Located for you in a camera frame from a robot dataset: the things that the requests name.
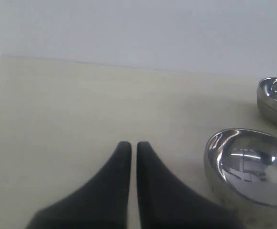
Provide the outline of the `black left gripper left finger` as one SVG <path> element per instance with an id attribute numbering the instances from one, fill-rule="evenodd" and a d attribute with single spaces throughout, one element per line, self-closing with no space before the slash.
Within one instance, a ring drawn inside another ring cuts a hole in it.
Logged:
<path id="1" fill-rule="evenodd" d="M 105 165 L 80 189 L 38 211 L 28 229 L 125 229 L 132 147 L 118 143 Z"/>

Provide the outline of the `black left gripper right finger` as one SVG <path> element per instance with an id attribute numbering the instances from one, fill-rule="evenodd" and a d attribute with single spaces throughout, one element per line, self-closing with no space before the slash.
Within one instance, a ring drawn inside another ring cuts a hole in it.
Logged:
<path id="1" fill-rule="evenodd" d="M 187 187 L 149 142 L 137 144 L 136 183 L 143 229 L 231 228 L 231 212 Z"/>

